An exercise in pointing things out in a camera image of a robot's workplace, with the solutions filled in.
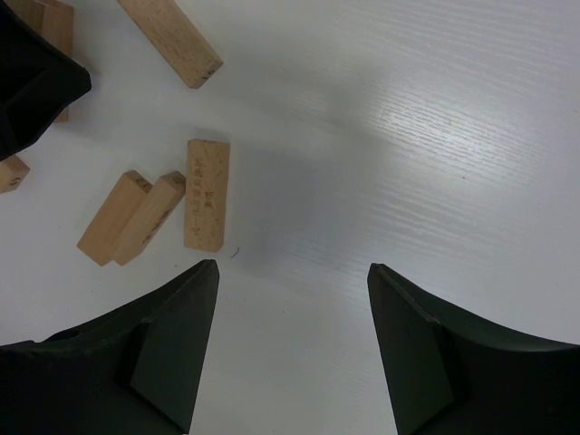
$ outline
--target stacked wooden blocks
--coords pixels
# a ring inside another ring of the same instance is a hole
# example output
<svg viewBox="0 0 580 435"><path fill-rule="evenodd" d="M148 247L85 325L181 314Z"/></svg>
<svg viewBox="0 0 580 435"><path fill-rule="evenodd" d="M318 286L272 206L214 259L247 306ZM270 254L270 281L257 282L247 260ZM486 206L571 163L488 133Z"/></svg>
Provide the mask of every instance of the stacked wooden blocks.
<svg viewBox="0 0 580 435"><path fill-rule="evenodd" d="M118 1L190 88L223 64L174 0ZM184 245L217 252L224 245L228 170L229 144L191 140L187 180L172 172L151 186L136 171L123 174L78 247L100 266L112 260L123 266L143 252L186 195Z"/></svg>
<svg viewBox="0 0 580 435"><path fill-rule="evenodd" d="M171 172L154 186L139 172L124 173L77 245L99 266L123 266L138 256L185 194L185 177Z"/></svg>
<svg viewBox="0 0 580 435"><path fill-rule="evenodd" d="M181 199L185 247L217 252L224 245L229 144L188 143L188 177L171 172L155 185L132 170L124 173L87 227L79 249L99 266L124 266L147 247Z"/></svg>

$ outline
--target black plastic part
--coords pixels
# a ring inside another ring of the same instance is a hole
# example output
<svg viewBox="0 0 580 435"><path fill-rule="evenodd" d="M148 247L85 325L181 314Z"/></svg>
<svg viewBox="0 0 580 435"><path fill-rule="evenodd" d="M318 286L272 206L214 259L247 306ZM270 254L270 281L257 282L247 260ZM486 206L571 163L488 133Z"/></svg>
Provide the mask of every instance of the black plastic part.
<svg viewBox="0 0 580 435"><path fill-rule="evenodd" d="M0 160L33 145L91 76L0 0Z"/></svg>
<svg viewBox="0 0 580 435"><path fill-rule="evenodd" d="M43 343L0 347L0 433L188 432L218 282L204 261Z"/></svg>
<svg viewBox="0 0 580 435"><path fill-rule="evenodd" d="M580 347L494 324L387 266L368 284L399 435L580 433Z"/></svg>

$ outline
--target wood grain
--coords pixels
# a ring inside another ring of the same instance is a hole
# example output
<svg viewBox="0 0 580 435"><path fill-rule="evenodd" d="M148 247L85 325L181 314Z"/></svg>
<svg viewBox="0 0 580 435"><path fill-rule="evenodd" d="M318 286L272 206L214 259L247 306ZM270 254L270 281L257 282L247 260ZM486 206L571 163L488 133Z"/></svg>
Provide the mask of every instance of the wood grain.
<svg viewBox="0 0 580 435"><path fill-rule="evenodd" d="M178 171L159 178L141 202L114 248L115 261L124 266L138 256L155 237L185 195L185 177Z"/></svg>
<svg viewBox="0 0 580 435"><path fill-rule="evenodd" d="M73 55L74 8L58 0L6 0L6 4L31 29L64 55ZM67 122L65 108L54 122Z"/></svg>
<svg viewBox="0 0 580 435"><path fill-rule="evenodd" d="M0 193L18 189L30 168L17 156L0 161Z"/></svg>
<svg viewBox="0 0 580 435"><path fill-rule="evenodd" d="M217 252L224 245L229 148L209 140L188 143L186 247Z"/></svg>
<svg viewBox="0 0 580 435"><path fill-rule="evenodd" d="M151 184L136 170L121 175L77 247L99 266L109 263L117 238L150 190Z"/></svg>
<svg viewBox="0 0 580 435"><path fill-rule="evenodd" d="M173 0L119 0L119 3L190 88L201 87L223 64Z"/></svg>

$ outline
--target wooden block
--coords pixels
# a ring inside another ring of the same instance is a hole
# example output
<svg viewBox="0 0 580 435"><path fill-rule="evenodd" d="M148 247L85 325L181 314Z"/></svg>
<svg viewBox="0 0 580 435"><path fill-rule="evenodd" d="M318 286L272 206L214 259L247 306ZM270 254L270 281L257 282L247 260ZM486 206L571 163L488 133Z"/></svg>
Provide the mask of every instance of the wooden block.
<svg viewBox="0 0 580 435"><path fill-rule="evenodd" d="M31 29L63 54L73 55L74 8L58 0L5 0ZM65 108L54 122L69 120Z"/></svg>
<svg viewBox="0 0 580 435"><path fill-rule="evenodd" d="M129 263L147 247L185 195L185 177L171 172L157 180L115 244L115 261Z"/></svg>
<svg viewBox="0 0 580 435"><path fill-rule="evenodd" d="M150 190L151 184L136 170L124 173L77 247L99 266L109 263L114 257L117 238Z"/></svg>
<svg viewBox="0 0 580 435"><path fill-rule="evenodd" d="M217 252L224 245L228 172L228 143L189 141L186 247Z"/></svg>
<svg viewBox="0 0 580 435"><path fill-rule="evenodd" d="M16 156L0 161L0 193L18 189L30 168Z"/></svg>
<svg viewBox="0 0 580 435"><path fill-rule="evenodd" d="M190 88L200 88L223 64L174 0L118 1Z"/></svg>

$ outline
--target white surface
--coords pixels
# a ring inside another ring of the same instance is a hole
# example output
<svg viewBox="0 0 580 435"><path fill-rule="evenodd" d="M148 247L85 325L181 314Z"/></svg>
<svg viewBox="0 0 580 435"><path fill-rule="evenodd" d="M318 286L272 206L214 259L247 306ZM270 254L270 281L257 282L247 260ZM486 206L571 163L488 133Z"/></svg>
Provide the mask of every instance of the white surface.
<svg viewBox="0 0 580 435"><path fill-rule="evenodd" d="M0 198L1 343L42 340L207 256L182 247L183 204L123 268L75 247L123 171L185 170L194 137L233 149L192 433L394 434L373 261L580 343L579 2L179 0L226 60L200 91L114 1L70 3L94 90Z"/></svg>

